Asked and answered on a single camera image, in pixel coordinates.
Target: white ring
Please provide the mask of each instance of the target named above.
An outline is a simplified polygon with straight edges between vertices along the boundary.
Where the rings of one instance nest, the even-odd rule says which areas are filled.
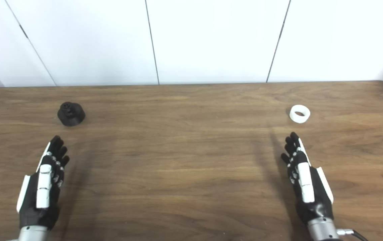
[[[296,114],[296,112],[302,113],[304,116],[300,116]],[[308,109],[308,107],[304,105],[295,105],[291,107],[290,118],[293,120],[293,122],[304,123],[308,120],[309,116],[311,116],[311,111]]]

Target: silver cylinder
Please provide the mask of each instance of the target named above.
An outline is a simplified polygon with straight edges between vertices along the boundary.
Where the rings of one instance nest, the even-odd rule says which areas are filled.
[[[315,218],[308,222],[308,229],[314,241],[339,238],[331,218]]]
[[[46,241],[49,236],[47,227],[32,225],[20,229],[18,241]]]

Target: black 3d printed part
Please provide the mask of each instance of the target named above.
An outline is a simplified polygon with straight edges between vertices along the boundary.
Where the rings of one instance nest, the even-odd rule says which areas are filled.
[[[58,118],[63,125],[73,127],[80,124],[84,120],[85,113],[81,105],[72,102],[65,102],[60,106]]]

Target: wooden table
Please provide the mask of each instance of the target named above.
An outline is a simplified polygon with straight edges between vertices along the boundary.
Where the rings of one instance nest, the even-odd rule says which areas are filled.
[[[61,124],[65,101],[83,123]],[[56,134],[71,161],[51,240],[308,241],[279,158],[291,131],[324,168],[336,226],[383,240],[383,82],[0,88],[0,241]]]

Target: white wall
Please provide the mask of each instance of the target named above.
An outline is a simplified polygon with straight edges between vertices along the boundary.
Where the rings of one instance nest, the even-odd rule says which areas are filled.
[[[266,82],[288,0],[147,0],[160,84]]]
[[[0,0],[0,86],[52,85],[54,82],[8,5]]]
[[[383,80],[383,1],[292,0],[269,82]]]
[[[8,0],[57,85],[158,84],[145,0]]]

